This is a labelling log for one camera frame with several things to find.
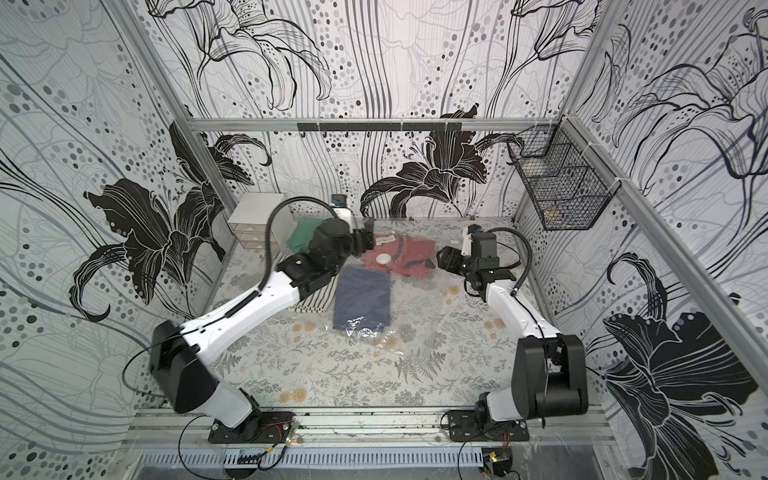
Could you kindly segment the red garment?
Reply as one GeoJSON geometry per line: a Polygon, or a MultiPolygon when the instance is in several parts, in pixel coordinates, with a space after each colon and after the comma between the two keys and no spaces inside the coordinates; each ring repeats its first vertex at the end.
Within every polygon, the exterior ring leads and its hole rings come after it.
{"type": "Polygon", "coordinates": [[[362,259],[368,270],[427,278],[437,268],[436,243],[396,233],[376,235],[374,248],[367,251],[362,259]]]}

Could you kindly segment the dark blue garment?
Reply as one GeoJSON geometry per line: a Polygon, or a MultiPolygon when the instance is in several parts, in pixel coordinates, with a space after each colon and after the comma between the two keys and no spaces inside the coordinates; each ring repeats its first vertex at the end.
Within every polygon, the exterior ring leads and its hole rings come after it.
{"type": "Polygon", "coordinates": [[[347,336],[371,336],[391,323],[391,282],[386,272],[344,267],[337,282],[334,330],[347,336]]]}

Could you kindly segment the green garment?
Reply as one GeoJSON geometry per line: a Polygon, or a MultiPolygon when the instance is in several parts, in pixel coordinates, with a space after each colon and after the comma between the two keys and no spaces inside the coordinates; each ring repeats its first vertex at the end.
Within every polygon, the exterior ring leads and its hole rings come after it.
{"type": "Polygon", "coordinates": [[[294,253],[306,250],[316,229],[323,223],[322,218],[302,217],[286,242],[287,248],[294,253]]]}

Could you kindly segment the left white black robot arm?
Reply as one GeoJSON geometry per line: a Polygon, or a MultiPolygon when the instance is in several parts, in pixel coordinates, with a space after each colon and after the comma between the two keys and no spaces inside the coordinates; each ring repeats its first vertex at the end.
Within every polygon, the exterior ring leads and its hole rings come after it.
{"type": "Polygon", "coordinates": [[[344,200],[335,195],[330,203],[310,196],[281,201],[270,212],[268,225],[293,203],[312,203],[329,212],[308,248],[275,264],[266,240],[263,276],[256,286],[181,325],[165,321],[155,327],[149,372],[176,413],[202,413],[230,429],[258,423],[255,399],[220,379],[209,366],[255,327],[328,285],[349,257],[373,249],[374,219],[358,222],[344,200]]]}

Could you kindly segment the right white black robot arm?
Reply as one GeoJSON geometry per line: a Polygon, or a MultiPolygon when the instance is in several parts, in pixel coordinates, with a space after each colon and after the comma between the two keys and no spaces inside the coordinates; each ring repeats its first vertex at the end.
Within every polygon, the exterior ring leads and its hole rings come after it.
{"type": "Polygon", "coordinates": [[[533,259],[530,241],[510,227],[485,229],[471,224],[460,249],[446,246],[437,254],[442,270],[463,278],[510,328],[515,360],[510,385],[479,396],[476,421],[485,426],[507,421],[583,415],[589,409],[586,353],[575,335],[562,333],[524,298],[522,286],[533,259]],[[517,275],[501,264],[497,233],[507,233],[523,247],[523,271],[517,275]]]}

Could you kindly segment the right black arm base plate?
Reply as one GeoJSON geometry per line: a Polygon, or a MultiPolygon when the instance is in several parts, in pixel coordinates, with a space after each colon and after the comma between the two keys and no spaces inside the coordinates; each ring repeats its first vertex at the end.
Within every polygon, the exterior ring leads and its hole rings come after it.
{"type": "Polygon", "coordinates": [[[440,419],[440,427],[446,430],[452,442],[526,442],[530,439],[524,420],[495,422],[480,420],[472,410],[452,409],[440,419]]]}

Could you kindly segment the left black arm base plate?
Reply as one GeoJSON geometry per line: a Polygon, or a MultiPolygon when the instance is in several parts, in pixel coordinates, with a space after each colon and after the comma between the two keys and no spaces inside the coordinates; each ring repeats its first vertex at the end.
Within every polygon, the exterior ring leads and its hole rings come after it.
{"type": "Polygon", "coordinates": [[[208,442],[214,445],[280,444],[288,437],[294,414],[291,411],[252,413],[241,424],[227,427],[219,420],[211,426],[208,442]]]}

